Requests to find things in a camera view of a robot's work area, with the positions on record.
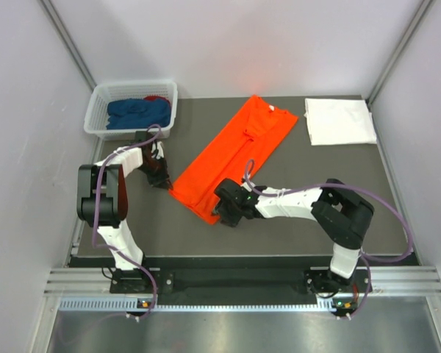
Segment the orange t-shirt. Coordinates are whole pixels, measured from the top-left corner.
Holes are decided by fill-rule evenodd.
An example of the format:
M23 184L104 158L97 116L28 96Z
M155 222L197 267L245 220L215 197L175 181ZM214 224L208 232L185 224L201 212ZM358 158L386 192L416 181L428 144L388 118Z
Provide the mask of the orange t-shirt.
M225 179L239 183L247 162L257 172L298 122L298 116L253 95L219 134L191 162L169 190L177 201L208 224L218 197L216 187Z

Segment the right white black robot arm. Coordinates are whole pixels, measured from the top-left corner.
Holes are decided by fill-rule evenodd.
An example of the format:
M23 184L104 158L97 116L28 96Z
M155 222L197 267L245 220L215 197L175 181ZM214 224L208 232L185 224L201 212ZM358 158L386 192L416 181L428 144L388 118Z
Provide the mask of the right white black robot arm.
M229 227L236 227L242 218L303 218L317 222L334 243L329 284L344 291L355 282L354 271L374 207L339 180L329 179L327 183L328 187L292 192L225 179L214 191L218 203L213 214Z

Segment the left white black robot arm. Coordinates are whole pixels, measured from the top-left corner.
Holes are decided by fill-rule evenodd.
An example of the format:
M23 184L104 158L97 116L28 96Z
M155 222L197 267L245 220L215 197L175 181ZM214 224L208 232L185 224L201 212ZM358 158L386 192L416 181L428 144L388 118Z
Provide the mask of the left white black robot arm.
M142 267L144 253L129 229L126 178L142 172L151 187L173 188L165 151L159 139L161 127L154 124L135 134L135 141L111 152L105 159L81 165L77 179L76 213L92 229L95 249L108 249L115 267L128 271L126 282L135 291L147 290L151 272Z

